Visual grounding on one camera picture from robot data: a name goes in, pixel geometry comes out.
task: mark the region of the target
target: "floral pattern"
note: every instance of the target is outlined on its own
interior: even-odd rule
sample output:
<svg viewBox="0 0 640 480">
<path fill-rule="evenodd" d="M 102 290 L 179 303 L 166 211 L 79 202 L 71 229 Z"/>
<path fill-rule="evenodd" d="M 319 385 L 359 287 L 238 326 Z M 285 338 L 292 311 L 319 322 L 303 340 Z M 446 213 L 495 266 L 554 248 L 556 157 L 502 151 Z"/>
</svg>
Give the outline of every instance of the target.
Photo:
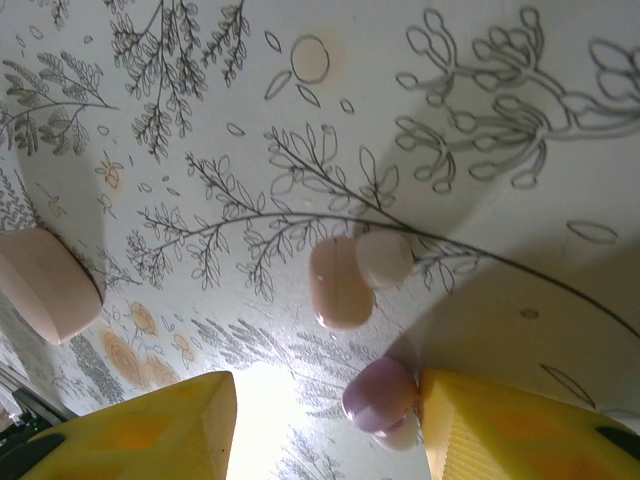
<svg viewBox="0 0 640 480">
<path fill-rule="evenodd" d="M 639 7 L 267 3 L 0 0 L 0 232 L 103 299 L 54 347 L 0 295 L 0 363 L 80 414 L 232 371 L 230 480 L 423 477 L 421 437 L 399 461 L 342 412 L 384 354 L 637 411 Z M 376 229 L 412 275 L 322 329 L 311 249 Z"/>
</svg>

